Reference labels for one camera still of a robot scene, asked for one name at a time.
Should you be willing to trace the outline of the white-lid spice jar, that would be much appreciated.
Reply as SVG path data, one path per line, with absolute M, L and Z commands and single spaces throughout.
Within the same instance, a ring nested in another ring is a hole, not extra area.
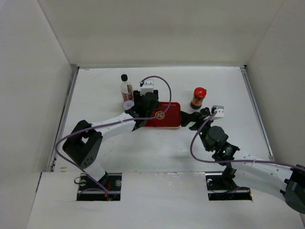
M 124 110 L 127 111 L 131 109 L 134 106 L 134 101 L 133 100 L 127 100 L 123 103 Z

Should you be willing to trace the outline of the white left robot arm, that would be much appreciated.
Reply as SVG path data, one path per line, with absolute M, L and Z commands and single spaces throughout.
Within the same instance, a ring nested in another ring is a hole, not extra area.
M 147 123 L 147 120 L 129 120 L 122 122 L 125 119 L 133 118 L 148 118 L 158 108 L 158 91 L 153 90 L 139 97 L 133 107 L 123 112 L 121 115 L 97 123 L 104 125 L 118 122 L 118 124 L 103 127 L 101 129 L 88 130 L 69 137 L 63 144 L 63 151 L 69 158 L 81 169 L 83 169 L 91 177 L 91 185 L 96 190 L 102 190 L 107 185 L 108 174 L 102 166 L 95 161 L 101 143 L 116 135 L 135 131 Z

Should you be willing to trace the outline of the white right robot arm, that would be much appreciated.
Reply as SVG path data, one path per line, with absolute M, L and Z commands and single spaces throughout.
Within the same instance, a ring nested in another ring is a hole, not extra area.
M 221 183 L 259 190 L 284 201 L 293 210 L 305 212 L 305 168 L 275 161 L 266 161 L 244 153 L 228 142 L 228 135 L 213 121 L 223 118 L 224 108 L 213 106 L 191 114 L 181 111 L 181 126 L 195 131 L 204 149 L 212 152 L 211 164 L 224 166 Z

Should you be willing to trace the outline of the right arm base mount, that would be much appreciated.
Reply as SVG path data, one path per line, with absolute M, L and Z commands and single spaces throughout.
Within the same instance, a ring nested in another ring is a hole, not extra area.
M 238 187 L 233 181 L 223 177 L 221 172 L 206 173 L 205 179 L 210 201 L 252 201 L 250 188 Z

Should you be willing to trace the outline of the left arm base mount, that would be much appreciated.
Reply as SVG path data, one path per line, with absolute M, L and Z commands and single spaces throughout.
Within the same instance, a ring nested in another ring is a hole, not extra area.
M 102 181 L 102 185 L 108 193 L 89 179 L 86 175 L 81 174 L 74 179 L 74 184 L 78 186 L 77 201 L 120 201 L 122 188 L 122 173 L 110 173 Z

